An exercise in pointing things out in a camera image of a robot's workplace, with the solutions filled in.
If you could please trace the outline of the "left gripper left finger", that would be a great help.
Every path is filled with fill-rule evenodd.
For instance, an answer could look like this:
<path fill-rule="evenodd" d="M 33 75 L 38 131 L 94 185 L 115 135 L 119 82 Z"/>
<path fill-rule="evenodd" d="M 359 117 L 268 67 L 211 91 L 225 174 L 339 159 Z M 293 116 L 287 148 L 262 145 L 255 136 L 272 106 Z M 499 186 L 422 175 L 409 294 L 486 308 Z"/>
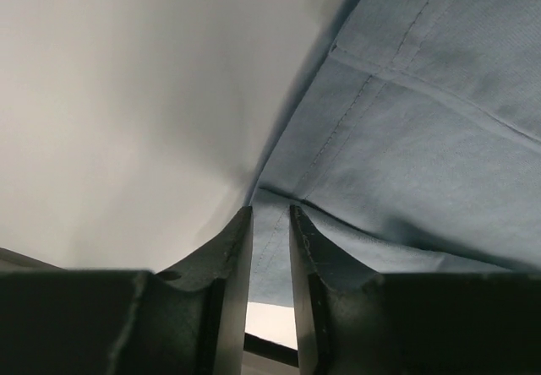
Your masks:
<path fill-rule="evenodd" d="M 253 212 L 173 266 L 1 274 L 4 374 L 238 374 Z"/>

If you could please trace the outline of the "grey blue t shirt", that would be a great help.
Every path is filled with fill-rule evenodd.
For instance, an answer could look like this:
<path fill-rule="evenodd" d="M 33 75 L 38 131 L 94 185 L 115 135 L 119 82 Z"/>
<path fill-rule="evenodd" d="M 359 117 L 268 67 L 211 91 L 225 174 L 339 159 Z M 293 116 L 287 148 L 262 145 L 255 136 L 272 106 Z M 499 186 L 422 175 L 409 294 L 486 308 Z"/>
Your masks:
<path fill-rule="evenodd" d="M 254 192 L 249 299 L 289 307 L 289 208 L 380 272 L 540 268 L 540 0 L 347 0 Z"/>

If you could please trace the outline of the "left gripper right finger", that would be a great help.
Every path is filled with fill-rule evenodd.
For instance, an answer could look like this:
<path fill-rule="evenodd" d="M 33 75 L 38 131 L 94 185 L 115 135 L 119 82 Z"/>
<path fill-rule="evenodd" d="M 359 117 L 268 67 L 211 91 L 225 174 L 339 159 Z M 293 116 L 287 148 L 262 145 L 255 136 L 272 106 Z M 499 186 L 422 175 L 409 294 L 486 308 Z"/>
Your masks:
<path fill-rule="evenodd" d="M 382 274 L 289 209 L 303 374 L 537 374 L 536 274 Z"/>

